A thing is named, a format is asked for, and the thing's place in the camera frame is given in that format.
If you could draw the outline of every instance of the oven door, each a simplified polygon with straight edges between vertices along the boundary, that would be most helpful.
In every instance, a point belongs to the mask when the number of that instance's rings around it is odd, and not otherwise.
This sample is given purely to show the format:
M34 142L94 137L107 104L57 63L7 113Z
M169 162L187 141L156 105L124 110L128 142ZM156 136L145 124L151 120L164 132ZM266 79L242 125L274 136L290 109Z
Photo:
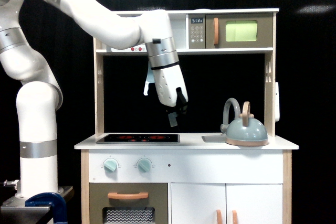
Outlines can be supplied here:
M90 224L168 224L168 184L90 183Z

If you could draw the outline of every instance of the microwave handle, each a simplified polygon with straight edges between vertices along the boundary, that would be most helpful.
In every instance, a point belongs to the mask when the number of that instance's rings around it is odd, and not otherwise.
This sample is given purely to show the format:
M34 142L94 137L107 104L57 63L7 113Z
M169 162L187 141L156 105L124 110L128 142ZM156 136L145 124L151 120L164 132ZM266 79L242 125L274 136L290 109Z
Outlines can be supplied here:
M108 193L107 197L109 199L146 199L148 198L148 193L138 193L138 194Z
M215 27L214 45L218 45L218 42L219 42L219 23L218 23L218 18L214 18L214 27Z

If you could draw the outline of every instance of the zigzag pattern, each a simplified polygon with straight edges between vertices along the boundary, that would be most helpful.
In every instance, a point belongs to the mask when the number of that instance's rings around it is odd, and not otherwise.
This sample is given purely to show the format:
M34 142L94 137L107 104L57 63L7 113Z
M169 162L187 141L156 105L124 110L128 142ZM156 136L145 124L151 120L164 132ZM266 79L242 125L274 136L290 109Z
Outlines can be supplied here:
M107 210L106 223L154 224L152 210Z

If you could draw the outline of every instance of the white countertop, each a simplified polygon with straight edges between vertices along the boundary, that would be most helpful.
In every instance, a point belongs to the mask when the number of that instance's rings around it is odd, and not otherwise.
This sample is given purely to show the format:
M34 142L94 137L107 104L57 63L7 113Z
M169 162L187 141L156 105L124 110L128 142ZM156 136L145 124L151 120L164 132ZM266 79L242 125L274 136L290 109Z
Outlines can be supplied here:
M204 142L202 136L220 136L221 133L179 133L179 143L107 143L96 144L96 141L112 133L103 133L96 137L95 135L75 145L77 150L108 150L108 149L176 149L176 150L297 150L299 146L285 140L280 136L268 136L268 144L260 147L242 147L230 145L225 142ZM113 133L113 134L130 134L130 133Z

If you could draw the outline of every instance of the oven handle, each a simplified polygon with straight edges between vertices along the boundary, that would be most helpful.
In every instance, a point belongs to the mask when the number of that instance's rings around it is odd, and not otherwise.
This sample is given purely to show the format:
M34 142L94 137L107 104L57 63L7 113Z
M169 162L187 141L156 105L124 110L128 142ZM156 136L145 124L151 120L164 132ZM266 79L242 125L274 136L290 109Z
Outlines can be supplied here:
M148 198L148 193L138 193L138 194L108 193L107 197L109 199L146 199Z

